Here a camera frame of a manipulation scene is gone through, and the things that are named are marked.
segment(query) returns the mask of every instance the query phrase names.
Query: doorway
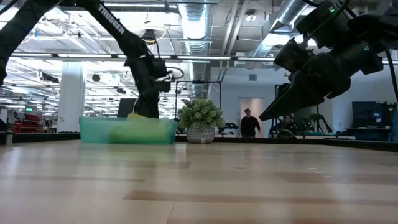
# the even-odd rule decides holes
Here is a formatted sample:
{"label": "doorway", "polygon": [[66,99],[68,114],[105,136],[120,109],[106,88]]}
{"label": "doorway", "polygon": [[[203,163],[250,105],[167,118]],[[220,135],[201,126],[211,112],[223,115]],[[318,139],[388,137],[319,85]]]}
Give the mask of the doorway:
{"label": "doorway", "polygon": [[260,129],[261,132],[258,134],[256,132],[256,138],[264,138],[266,136],[266,130],[265,130],[265,125],[264,122],[260,120],[260,114],[264,112],[265,106],[264,106],[264,99],[263,98],[240,98],[241,102],[241,107],[239,113],[240,120],[238,121],[238,124],[240,126],[242,118],[246,115],[244,113],[244,110],[249,108],[251,111],[251,116],[257,118],[260,124]]}

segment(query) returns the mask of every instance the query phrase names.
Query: silver ductwork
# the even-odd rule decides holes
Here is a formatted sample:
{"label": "silver ductwork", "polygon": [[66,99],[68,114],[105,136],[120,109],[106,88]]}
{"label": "silver ductwork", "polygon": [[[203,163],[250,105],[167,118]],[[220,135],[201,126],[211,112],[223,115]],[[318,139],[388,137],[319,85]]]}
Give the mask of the silver ductwork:
{"label": "silver ductwork", "polygon": [[[210,6],[208,4],[179,4],[181,27],[185,39],[202,40],[208,37],[210,26]],[[189,55],[208,55],[208,42],[185,42],[185,49]],[[191,63],[190,75],[192,80],[210,80],[209,63]],[[208,85],[194,85],[193,92],[197,97],[206,96]]]}
{"label": "silver ductwork", "polygon": [[[282,27],[292,25],[307,6],[308,4],[304,3],[302,0],[284,0],[280,6],[279,12],[277,12],[277,17],[273,18],[272,15],[269,15],[266,19],[263,27],[263,40],[265,40],[268,33],[274,29],[275,26]],[[251,56],[266,57],[272,47],[272,45],[266,45],[264,41],[262,41],[251,53]]]}

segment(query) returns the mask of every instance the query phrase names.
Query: translucent container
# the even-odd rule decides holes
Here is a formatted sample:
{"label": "translucent container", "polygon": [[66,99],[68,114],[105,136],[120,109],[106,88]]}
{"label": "translucent container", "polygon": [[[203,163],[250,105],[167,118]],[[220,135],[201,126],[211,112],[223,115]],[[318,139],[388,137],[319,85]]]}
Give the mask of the translucent container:
{"label": "translucent container", "polygon": [[83,142],[173,144],[177,122],[171,119],[80,117]]}

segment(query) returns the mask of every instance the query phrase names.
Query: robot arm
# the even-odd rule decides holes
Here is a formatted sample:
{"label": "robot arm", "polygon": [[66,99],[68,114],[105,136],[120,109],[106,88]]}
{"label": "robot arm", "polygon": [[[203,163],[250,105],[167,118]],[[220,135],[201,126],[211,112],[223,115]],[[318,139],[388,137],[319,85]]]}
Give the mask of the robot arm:
{"label": "robot arm", "polygon": [[[324,97],[347,91],[356,72],[366,75],[383,69],[382,57],[377,55],[398,47],[398,0],[384,15],[354,18],[344,7],[347,3],[328,0],[296,25],[304,41],[289,40],[275,59],[275,64],[291,72],[290,85],[260,115],[261,120],[318,105]],[[314,54],[307,49],[310,39],[319,49],[331,51]]]}
{"label": "robot arm", "polygon": [[161,58],[155,58],[146,43],[129,32],[100,0],[27,0],[0,30],[0,84],[7,76],[6,65],[11,54],[34,28],[39,19],[53,7],[78,6],[85,8],[118,42],[127,56],[139,96],[138,113],[148,118],[158,118],[159,92],[170,91],[170,82],[157,82],[169,72]]}

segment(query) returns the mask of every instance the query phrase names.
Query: potted plant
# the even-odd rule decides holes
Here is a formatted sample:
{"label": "potted plant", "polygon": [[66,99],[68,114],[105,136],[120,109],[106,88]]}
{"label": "potted plant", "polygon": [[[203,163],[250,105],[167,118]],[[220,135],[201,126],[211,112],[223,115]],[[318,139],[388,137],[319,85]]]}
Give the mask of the potted plant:
{"label": "potted plant", "polygon": [[187,139],[192,143],[211,143],[215,137],[215,127],[225,127],[223,112],[212,100],[185,100],[185,106],[179,109],[180,128],[187,129]]}

